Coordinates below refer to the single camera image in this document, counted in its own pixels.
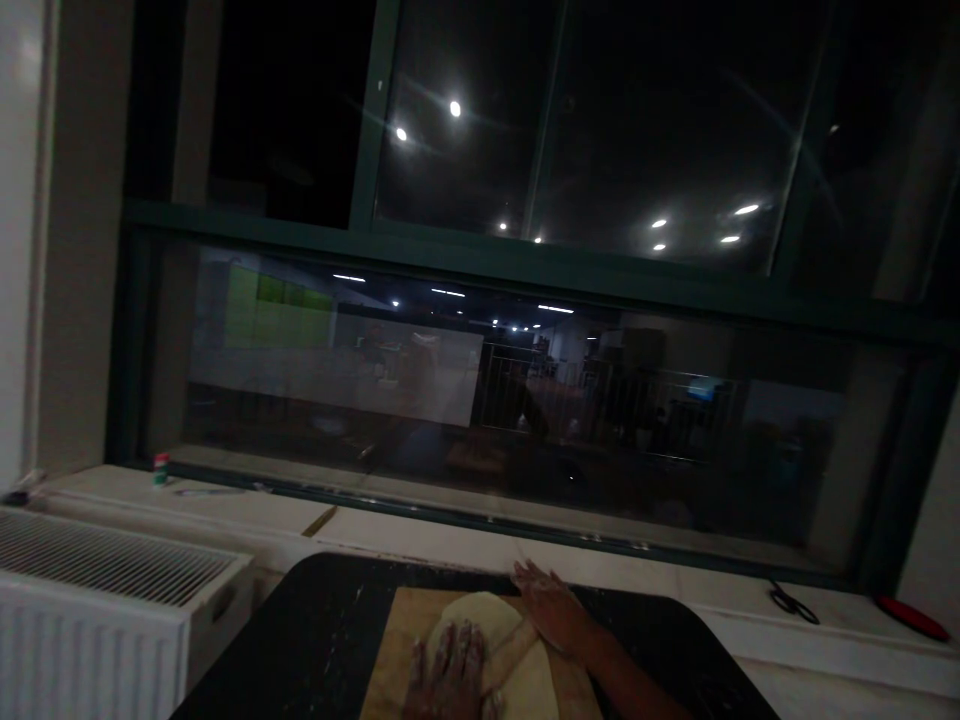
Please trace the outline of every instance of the windowsill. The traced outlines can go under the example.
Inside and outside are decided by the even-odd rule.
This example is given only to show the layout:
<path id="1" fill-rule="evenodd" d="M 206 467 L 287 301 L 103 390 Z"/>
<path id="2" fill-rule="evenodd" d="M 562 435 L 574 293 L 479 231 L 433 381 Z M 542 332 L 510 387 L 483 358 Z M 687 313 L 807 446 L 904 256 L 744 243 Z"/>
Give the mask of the windowsill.
<path id="1" fill-rule="evenodd" d="M 720 554 L 748 562 L 827 572 L 800 550 L 773 543 L 744 540 L 718 534 L 705 535 L 681 527 L 603 515 L 587 510 L 535 503 L 515 498 L 411 482 L 397 478 L 338 470 L 292 460 L 233 452 L 201 445 L 180 445 L 170 451 L 171 460 L 217 468 L 246 475 L 280 478 L 306 486 L 322 486 L 346 492 L 361 492 L 369 498 L 396 499 L 420 508 L 466 511 L 549 529 L 578 534 L 584 540 L 613 539 L 640 549 L 647 544 L 703 554 Z"/>
<path id="2" fill-rule="evenodd" d="M 780 611 L 767 596 L 767 583 L 755 578 L 351 508 L 340 508 L 306 537 L 329 505 L 257 492 L 173 494 L 174 489 L 214 487 L 178 480 L 173 487 L 154 489 L 150 473 L 100 466 L 47 483 L 36 507 L 251 552 L 259 565 L 280 572 L 327 550 L 494 573 L 508 572 L 518 557 L 530 557 L 572 583 L 675 598 L 740 660 L 960 699 L 955 647 L 897 624 L 865 597 L 786 585 L 819 615 L 822 624 L 812 626 Z"/>

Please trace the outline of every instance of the white radiator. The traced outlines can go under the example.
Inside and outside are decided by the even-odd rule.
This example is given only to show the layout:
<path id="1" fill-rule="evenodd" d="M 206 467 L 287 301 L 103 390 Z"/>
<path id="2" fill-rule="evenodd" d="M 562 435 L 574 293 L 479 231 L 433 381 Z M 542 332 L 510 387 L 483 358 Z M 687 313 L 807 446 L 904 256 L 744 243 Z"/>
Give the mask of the white radiator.
<path id="1" fill-rule="evenodd" d="M 167 718 L 249 619 L 252 561 L 0 508 L 0 718 Z"/>

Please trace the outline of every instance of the red object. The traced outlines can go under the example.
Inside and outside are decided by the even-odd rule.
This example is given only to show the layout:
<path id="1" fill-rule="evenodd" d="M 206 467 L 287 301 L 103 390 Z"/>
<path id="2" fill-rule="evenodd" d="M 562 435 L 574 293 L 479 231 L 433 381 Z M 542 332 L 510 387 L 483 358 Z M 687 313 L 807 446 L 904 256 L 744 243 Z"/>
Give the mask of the red object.
<path id="1" fill-rule="evenodd" d="M 885 595 L 875 597 L 873 601 L 877 604 L 878 608 L 894 620 L 906 625 L 911 630 L 916 630 L 931 640 L 947 642 L 950 639 L 950 633 L 943 628 L 943 625 L 906 603 L 894 600 L 891 597 L 886 597 Z"/>

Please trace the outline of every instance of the black table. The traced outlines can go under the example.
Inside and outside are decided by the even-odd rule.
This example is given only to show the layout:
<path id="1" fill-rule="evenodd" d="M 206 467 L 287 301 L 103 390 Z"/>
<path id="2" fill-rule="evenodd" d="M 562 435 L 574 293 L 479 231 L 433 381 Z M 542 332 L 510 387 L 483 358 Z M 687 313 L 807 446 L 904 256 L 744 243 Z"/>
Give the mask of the black table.
<path id="1" fill-rule="evenodd" d="M 298 563 L 173 715 L 355 718 L 397 587 L 516 595 L 503 575 L 321 553 Z M 583 606 L 695 717 L 777 716 L 676 600 L 574 587 Z M 594 688 L 604 717 L 609 703 Z"/>

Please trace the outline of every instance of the small bottle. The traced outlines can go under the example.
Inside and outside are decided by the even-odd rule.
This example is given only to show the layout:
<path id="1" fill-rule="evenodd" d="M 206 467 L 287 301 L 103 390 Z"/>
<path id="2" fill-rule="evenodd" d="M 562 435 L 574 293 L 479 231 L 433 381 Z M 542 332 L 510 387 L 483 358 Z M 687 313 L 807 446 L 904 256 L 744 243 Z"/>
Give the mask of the small bottle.
<path id="1" fill-rule="evenodd" d="M 170 453 L 157 453 L 153 456 L 153 487 L 162 488 L 167 484 L 167 465 Z"/>

